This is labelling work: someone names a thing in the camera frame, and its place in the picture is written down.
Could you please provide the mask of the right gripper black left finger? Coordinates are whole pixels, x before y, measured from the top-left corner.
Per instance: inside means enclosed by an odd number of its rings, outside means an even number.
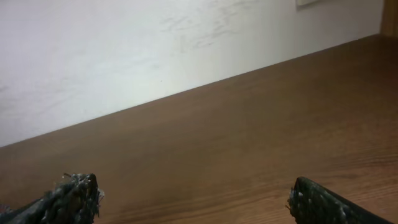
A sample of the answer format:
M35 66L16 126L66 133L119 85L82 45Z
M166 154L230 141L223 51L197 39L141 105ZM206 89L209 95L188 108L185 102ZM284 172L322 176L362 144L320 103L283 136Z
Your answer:
M16 210L4 207L4 224L92 224L104 197L94 174L67 174L54 190Z

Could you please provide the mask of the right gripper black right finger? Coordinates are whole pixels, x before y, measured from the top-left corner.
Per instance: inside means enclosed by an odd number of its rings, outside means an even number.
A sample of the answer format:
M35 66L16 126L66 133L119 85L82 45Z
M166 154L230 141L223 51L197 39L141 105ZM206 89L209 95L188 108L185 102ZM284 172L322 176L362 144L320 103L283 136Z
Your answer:
M297 224L392 224L306 177L296 178L287 202Z

